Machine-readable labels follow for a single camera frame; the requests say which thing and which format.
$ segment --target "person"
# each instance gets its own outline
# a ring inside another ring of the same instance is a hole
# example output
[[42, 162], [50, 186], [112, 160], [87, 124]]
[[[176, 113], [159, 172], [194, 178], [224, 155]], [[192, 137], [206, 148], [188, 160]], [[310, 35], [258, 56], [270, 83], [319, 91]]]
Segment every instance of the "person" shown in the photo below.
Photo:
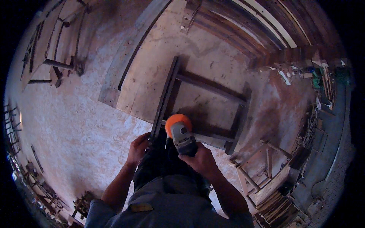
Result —
[[[197, 142], [196, 155], [188, 157], [178, 154], [164, 130], [152, 143], [149, 136], [150, 132], [145, 133], [131, 143], [118, 175], [101, 199], [91, 201], [86, 228], [254, 227], [245, 198], [223, 176], [212, 152], [201, 142]], [[134, 194], [121, 212], [132, 180]], [[210, 184], [228, 219], [211, 205]]]

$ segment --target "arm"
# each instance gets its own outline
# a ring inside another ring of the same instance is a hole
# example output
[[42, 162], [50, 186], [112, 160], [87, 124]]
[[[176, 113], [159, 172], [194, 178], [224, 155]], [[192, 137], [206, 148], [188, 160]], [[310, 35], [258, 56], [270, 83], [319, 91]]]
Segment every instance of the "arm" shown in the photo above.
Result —
[[197, 142], [197, 145], [198, 151], [195, 157], [179, 155], [179, 158], [213, 185], [219, 203], [228, 217], [233, 217], [239, 213], [249, 213], [245, 198], [223, 176], [215, 163], [212, 152], [200, 142]]
[[150, 132], [145, 133], [131, 143], [126, 163], [101, 197], [116, 212], [123, 209], [135, 170], [145, 155], [149, 136]]

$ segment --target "dark pants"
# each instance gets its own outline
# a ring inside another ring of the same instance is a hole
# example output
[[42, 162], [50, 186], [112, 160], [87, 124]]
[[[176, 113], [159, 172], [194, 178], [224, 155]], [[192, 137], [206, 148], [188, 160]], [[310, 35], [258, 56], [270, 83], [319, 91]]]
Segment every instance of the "dark pants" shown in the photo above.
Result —
[[190, 177], [192, 182], [196, 183], [200, 195], [209, 200], [207, 181], [188, 164], [180, 160], [172, 139], [166, 140], [166, 136], [165, 130], [161, 130], [158, 138], [150, 145], [150, 149], [146, 150], [146, 155], [133, 177], [134, 191], [138, 191], [156, 177], [180, 174]]

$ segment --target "dusty floor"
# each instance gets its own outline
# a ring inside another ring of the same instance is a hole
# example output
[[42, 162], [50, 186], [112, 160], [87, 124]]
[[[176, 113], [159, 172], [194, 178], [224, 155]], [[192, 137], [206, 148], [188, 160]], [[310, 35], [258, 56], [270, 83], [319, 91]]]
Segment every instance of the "dusty floor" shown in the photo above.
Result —
[[[86, 16], [80, 42], [80, 53], [87, 59], [82, 77], [72, 73], [57, 89], [48, 84], [32, 84], [21, 92], [22, 57], [37, 18], [19, 43], [9, 71], [5, 101], [10, 99], [22, 117], [22, 131], [19, 132], [22, 152], [18, 159], [24, 166], [27, 160], [36, 164], [31, 150], [33, 145], [44, 168], [46, 182], [70, 208], [85, 190], [100, 197], [126, 161], [130, 142], [152, 127], [98, 101], [106, 71], [120, 45], [120, 37], [125, 35], [123, 30], [135, 20], [135, 15], [121, 20], [122, 13], [115, 12], [113, 7], [119, 6], [121, 10], [122, 2], [124, 13], [140, 7], [133, 1], [103, 2]], [[35, 78], [49, 78], [49, 71], [50, 67], [41, 67]], [[250, 72], [243, 69], [241, 73]], [[299, 123], [311, 99], [309, 81], [295, 79], [293, 85], [296, 86], [286, 86], [280, 76], [271, 74], [263, 83], [263, 90], [255, 98], [256, 105], [250, 107], [246, 138], [240, 142], [242, 148], [239, 151], [243, 156], [253, 152], [263, 136], [291, 151]], [[229, 156], [220, 149], [209, 148], [224, 176], [241, 189], [236, 170], [228, 166]], [[285, 160], [281, 155], [274, 158], [279, 166], [274, 167], [273, 175]], [[257, 169], [265, 166], [262, 162], [266, 158], [256, 160], [257, 163], [245, 167], [254, 180], [259, 179]], [[211, 199], [213, 206], [222, 214], [214, 191]]]

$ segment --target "angle grinder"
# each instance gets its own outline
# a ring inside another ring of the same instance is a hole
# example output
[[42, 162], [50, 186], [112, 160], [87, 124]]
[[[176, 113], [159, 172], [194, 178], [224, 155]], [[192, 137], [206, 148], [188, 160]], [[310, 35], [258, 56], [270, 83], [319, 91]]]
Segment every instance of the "angle grinder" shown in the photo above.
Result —
[[195, 156], [198, 147], [195, 137], [191, 133], [191, 121], [187, 116], [183, 114], [170, 116], [166, 121], [165, 129], [167, 135], [172, 138], [179, 154]]

